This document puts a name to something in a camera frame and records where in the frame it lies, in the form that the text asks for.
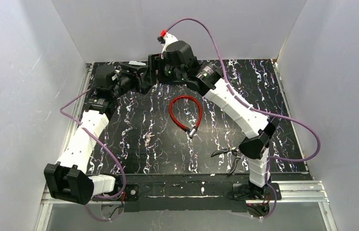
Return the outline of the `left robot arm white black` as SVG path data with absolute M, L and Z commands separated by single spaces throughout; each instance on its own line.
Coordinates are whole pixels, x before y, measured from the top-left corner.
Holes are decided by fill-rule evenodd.
M 87 163 L 99 137 L 117 108 L 117 99 L 129 91 L 147 93 L 156 79 L 149 75 L 149 66 L 130 61 L 120 70 L 104 64 L 95 70 L 92 86 L 83 92 L 87 103 L 74 135 L 56 163 L 47 164 L 44 177 L 52 198 L 86 205 L 93 197 L 112 193 L 116 178 L 110 174 L 86 175 Z

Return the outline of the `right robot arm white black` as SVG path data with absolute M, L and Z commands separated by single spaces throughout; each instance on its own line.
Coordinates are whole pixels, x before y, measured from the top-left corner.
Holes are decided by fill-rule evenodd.
M 251 187 L 265 189 L 270 179 L 268 146 L 278 120 L 254 112 L 252 105 L 225 80 L 225 70 L 198 60 L 188 43 L 160 38 L 160 44 L 161 53 L 149 60 L 150 79 L 161 84 L 186 85 L 222 109 L 245 135 L 239 150 L 249 162 Z

